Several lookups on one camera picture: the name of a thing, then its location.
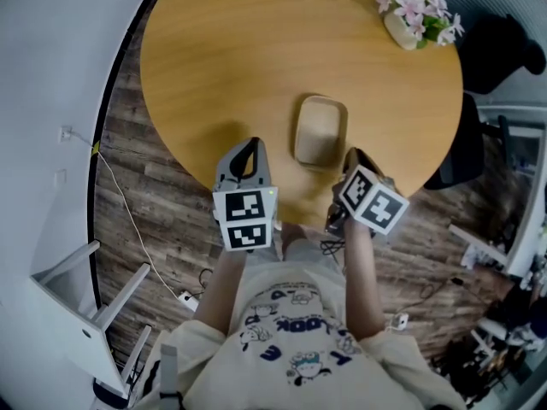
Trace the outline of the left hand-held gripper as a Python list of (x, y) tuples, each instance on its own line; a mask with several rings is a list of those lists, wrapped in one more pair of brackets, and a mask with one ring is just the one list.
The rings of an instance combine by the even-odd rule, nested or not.
[(266, 145), (257, 137), (232, 147), (219, 161), (214, 217), (228, 251), (265, 249), (272, 243), (278, 188), (271, 184)]

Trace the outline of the black office chair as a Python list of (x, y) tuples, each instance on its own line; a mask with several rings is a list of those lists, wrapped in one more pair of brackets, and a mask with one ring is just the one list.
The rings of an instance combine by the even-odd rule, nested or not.
[(484, 135), (500, 140), (503, 160), (510, 167), (515, 164), (506, 117), (497, 118), (498, 126), (482, 123), (472, 95), (492, 93), (522, 67), (535, 75), (547, 68), (542, 47), (511, 15), (481, 18), (465, 36), (458, 54), (464, 87), (461, 117), (449, 152), (424, 184), (427, 190), (442, 190), (478, 178), (485, 168)]

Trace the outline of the person's right forearm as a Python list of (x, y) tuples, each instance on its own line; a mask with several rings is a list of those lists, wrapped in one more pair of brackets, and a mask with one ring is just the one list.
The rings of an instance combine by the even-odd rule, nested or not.
[(370, 230), (349, 218), (344, 223), (344, 263), (346, 268), (346, 325), (360, 341), (385, 329), (373, 243)]

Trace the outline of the round wooden table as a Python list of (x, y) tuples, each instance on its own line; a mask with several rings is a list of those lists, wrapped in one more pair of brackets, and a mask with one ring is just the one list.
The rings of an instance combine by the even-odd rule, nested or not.
[(347, 142), (411, 196), (456, 135), (462, 73), (452, 46), (403, 50), (375, 0), (158, 0), (140, 57), (154, 127), (180, 165), (211, 187), (220, 158), (261, 138), (281, 220), (321, 228), (339, 168), (299, 165), (301, 101), (348, 111)]

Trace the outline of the person's light shorts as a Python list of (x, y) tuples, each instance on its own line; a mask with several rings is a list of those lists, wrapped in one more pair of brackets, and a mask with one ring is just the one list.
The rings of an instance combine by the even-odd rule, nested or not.
[(282, 222), (280, 225), (283, 261), (313, 263), (335, 273), (342, 273), (340, 265), (332, 256), (324, 255), (318, 244), (308, 239), (299, 225)]

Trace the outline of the white pot with pink flowers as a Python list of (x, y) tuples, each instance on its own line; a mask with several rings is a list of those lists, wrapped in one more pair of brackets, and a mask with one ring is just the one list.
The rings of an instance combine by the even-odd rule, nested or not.
[(465, 32), (461, 16), (449, 11), (446, 0), (375, 1), (385, 29), (404, 50), (450, 45)]

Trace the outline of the beige rectangular tray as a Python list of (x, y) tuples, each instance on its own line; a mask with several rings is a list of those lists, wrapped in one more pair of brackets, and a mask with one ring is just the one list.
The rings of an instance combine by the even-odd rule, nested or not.
[(305, 97), (297, 114), (293, 156), (302, 166), (317, 171), (334, 169), (345, 151), (348, 110), (330, 97)]

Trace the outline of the person's cream printed shirt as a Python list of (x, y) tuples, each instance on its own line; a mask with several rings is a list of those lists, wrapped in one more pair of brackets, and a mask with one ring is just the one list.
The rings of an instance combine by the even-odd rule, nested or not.
[(355, 338), (344, 276), (317, 263), (248, 265), (228, 333), (192, 319), (167, 344), (184, 410), (466, 410), (414, 338)]

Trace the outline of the person's left forearm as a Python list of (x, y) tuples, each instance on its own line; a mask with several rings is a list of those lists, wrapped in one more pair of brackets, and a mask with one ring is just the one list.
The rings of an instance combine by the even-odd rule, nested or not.
[(193, 315), (194, 320), (228, 335), (246, 251), (223, 250)]

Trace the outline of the white side table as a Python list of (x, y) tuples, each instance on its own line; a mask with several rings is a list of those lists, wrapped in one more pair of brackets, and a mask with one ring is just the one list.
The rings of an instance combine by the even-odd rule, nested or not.
[(52, 327), (57, 347), (84, 372), (92, 375), (101, 386), (122, 399), (130, 395), (128, 380), (137, 365), (138, 356), (150, 335), (151, 327), (145, 326), (126, 364), (120, 370), (107, 341), (106, 331), (150, 272), (148, 263), (132, 275), (115, 299), (107, 306), (100, 307), (88, 317), (78, 308), (64, 301), (48, 287), (53, 278), (78, 266), (84, 259), (98, 250), (100, 243), (95, 240), (76, 249), (66, 259), (47, 271), (43, 276), (30, 277), (30, 290), (38, 302), (46, 324)]

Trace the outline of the white desk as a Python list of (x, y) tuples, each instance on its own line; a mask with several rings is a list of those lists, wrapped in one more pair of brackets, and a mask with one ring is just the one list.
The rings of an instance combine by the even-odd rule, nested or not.
[(461, 240), (472, 244), (493, 260), (503, 265), (504, 272), (516, 277), (524, 277), (532, 266), (536, 255), (544, 253), (547, 240), (543, 240), (545, 197), (547, 186), (547, 104), (490, 104), (480, 105), (483, 113), (516, 113), (528, 117), (518, 120), (509, 128), (514, 136), (536, 138), (539, 141), (538, 158), (532, 188), (526, 203), (521, 223), (516, 229), (515, 240), (507, 253), (503, 253), (472, 232), (451, 224), (449, 231)]

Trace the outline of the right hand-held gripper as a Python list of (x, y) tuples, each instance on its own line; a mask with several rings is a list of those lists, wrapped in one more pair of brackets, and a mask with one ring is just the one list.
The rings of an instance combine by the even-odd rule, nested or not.
[(375, 233), (388, 235), (409, 206), (395, 188), (393, 178), (385, 176), (368, 155), (350, 148), (344, 158), (342, 180), (334, 187), (325, 231), (340, 235), (344, 222), (353, 219)]

